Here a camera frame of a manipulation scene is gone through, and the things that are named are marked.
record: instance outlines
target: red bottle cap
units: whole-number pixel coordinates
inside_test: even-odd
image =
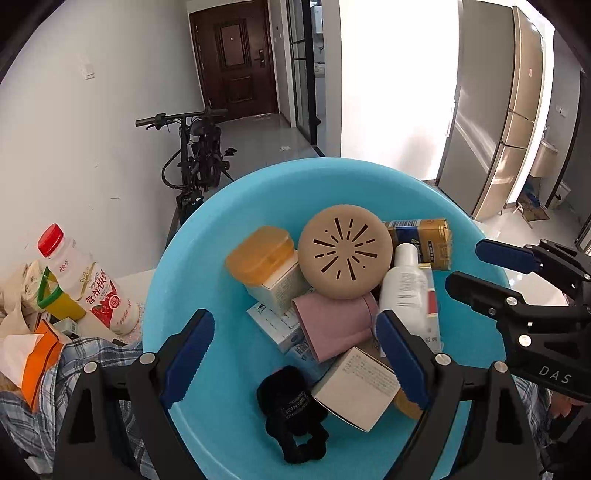
[[[37,248],[44,257],[49,257],[64,238],[64,232],[57,223],[51,225],[37,243]]]

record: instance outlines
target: yellow bucket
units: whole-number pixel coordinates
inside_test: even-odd
[[[59,285],[56,286],[54,291],[51,291],[48,280],[57,283],[55,275],[46,267],[37,293],[39,308],[48,311],[58,320],[65,318],[71,318],[74,321],[80,320],[86,314],[84,309],[72,300],[67,293],[63,292]]]

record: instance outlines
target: brown front door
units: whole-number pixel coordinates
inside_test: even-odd
[[[203,98],[228,120],[277,111],[266,0],[192,13]]]

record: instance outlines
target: white bottle cap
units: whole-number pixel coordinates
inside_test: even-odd
[[[402,267],[410,265],[416,267],[418,265],[418,250],[413,244],[400,244],[396,247],[394,253],[394,266]]]

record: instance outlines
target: plaid fabric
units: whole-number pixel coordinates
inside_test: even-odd
[[[549,412],[551,393],[547,388],[539,387],[537,384],[524,380],[523,378],[513,377],[513,379],[515,380],[517,391],[525,407],[525,413],[538,454],[538,471],[541,472],[543,467],[540,462],[540,450],[551,443],[548,435],[548,428],[552,420]],[[552,473],[546,472],[540,478],[542,480],[550,480],[552,477]]]
[[[10,392],[0,392],[0,421],[34,471],[53,471],[57,437],[68,401],[84,365],[90,361],[98,362],[103,367],[129,365],[141,354],[141,342],[118,347],[99,338],[78,339],[64,347],[59,362],[45,374],[40,387],[38,412],[32,413],[21,397]],[[157,479],[136,428],[131,402],[119,403],[140,471],[147,478]]]

